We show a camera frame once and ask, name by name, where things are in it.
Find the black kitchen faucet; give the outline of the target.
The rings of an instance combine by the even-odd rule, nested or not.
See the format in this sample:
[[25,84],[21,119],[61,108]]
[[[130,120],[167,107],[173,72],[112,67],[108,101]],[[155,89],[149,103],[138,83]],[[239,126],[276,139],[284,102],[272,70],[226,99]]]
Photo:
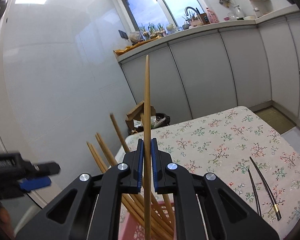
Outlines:
[[199,20],[200,22],[202,22],[202,18],[200,16],[200,12],[197,8],[193,8],[193,7],[186,7],[185,8],[185,20],[187,20],[187,22],[193,22],[196,20]]

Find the black chopstick gold band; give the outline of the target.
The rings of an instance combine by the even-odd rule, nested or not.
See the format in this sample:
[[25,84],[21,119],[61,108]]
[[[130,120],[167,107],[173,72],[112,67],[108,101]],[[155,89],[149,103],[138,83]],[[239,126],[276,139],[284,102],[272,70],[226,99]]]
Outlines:
[[265,190],[266,190],[266,192],[267,192],[267,194],[268,194],[268,196],[269,196],[269,198],[270,198],[270,201],[271,201],[273,210],[274,210],[274,212],[275,212],[277,221],[280,221],[281,218],[282,218],[282,216],[281,216],[281,212],[280,212],[280,210],[279,210],[279,206],[278,206],[278,204],[277,204],[277,202],[276,202],[276,200],[275,200],[275,197],[274,197],[274,195],[273,195],[273,193],[272,193],[272,191],[271,191],[271,189],[270,189],[268,183],[266,182],[266,179],[265,179],[265,177],[263,176],[262,172],[260,171],[260,169],[258,168],[258,166],[256,165],[256,163],[254,162],[254,160],[252,159],[252,157],[249,157],[249,158],[250,158],[250,160],[251,160],[251,162],[252,162],[254,168],[256,169],[256,171],[257,171],[259,177],[261,178],[261,181],[262,181],[262,183],[263,183],[263,185],[264,185],[264,188],[265,188]]

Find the pink bottle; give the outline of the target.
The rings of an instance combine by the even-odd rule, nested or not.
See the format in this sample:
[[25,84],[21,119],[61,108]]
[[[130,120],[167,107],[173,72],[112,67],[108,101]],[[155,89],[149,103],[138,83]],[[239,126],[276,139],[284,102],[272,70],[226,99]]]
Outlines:
[[219,23],[218,16],[216,15],[216,13],[213,10],[206,7],[206,13],[207,13],[210,23]]

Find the black trash bin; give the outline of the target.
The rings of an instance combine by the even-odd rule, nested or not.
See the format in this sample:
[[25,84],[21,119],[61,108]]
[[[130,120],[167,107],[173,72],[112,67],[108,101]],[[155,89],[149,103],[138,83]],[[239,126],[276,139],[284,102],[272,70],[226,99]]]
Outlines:
[[[143,132],[143,123],[141,120],[132,119],[126,120],[128,134],[135,134]],[[155,116],[151,116],[151,129],[165,127],[170,125],[170,116],[165,113],[157,113]]]

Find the pink plastic basket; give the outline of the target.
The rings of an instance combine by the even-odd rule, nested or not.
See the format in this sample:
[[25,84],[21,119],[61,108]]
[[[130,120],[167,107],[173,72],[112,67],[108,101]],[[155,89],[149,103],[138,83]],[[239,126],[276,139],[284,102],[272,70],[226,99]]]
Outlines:
[[[173,204],[154,201],[151,210],[151,239],[173,239]],[[119,239],[145,239],[143,198],[137,195],[122,197],[123,211],[120,215]]]

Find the grey kitchen cabinets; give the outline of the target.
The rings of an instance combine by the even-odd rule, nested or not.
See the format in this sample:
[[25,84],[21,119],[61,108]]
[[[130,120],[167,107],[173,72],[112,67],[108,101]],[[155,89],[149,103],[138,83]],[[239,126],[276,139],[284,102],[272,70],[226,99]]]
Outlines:
[[290,6],[249,21],[166,36],[118,57],[136,101],[150,60],[151,102],[172,123],[236,106],[274,104],[300,121],[300,11]]

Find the floral tablecloth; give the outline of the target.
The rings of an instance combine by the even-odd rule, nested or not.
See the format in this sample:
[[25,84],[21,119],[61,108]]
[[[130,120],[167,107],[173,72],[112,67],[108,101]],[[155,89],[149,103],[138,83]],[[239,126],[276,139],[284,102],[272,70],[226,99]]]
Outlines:
[[[251,207],[257,189],[263,219],[288,239],[300,221],[300,132],[280,134],[247,107],[235,107],[157,128],[152,137],[161,151],[189,172],[216,174]],[[277,221],[270,198],[249,157],[268,183],[281,212]]]

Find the cardboard box with trash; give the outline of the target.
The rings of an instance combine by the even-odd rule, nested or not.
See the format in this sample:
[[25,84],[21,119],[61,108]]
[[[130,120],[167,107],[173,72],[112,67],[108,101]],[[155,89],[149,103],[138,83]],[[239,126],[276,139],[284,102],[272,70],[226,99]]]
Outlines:
[[134,120],[141,121],[141,113],[144,113],[144,101],[138,103],[127,114],[125,122],[129,129],[134,130]]

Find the olive floor mat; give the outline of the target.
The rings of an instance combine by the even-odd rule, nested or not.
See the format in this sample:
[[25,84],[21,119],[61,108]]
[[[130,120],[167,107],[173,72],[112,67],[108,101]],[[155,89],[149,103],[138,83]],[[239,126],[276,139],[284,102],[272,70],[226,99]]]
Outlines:
[[280,134],[286,133],[296,126],[290,118],[272,106],[254,113]]

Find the potted plants on counter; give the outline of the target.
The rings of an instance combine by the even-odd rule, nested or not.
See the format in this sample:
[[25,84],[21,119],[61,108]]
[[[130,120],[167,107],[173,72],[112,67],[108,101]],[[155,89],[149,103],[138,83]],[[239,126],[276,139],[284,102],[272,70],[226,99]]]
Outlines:
[[166,30],[164,26],[161,23],[158,23],[157,25],[153,23],[149,23],[148,27],[141,24],[139,26],[139,31],[141,32],[142,36],[145,38],[145,40],[151,40],[158,37],[164,37],[166,36]]

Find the window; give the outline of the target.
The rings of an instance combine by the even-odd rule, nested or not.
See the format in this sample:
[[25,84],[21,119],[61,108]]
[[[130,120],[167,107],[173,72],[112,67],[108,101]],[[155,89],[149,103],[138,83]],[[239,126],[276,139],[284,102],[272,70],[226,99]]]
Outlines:
[[118,4],[132,30],[149,23],[181,27],[186,21],[186,7],[197,8],[200,13],[205,9],[204,0],[118,0]]

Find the wall outlet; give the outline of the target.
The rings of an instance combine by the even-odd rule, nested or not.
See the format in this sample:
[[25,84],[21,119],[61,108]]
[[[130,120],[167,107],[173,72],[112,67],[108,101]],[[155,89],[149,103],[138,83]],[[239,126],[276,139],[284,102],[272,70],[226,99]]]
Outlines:
[[124,38],[126,40],[129,39],[128,35],[126,32],[119,30],[119,35],[121,36],[121,38]]

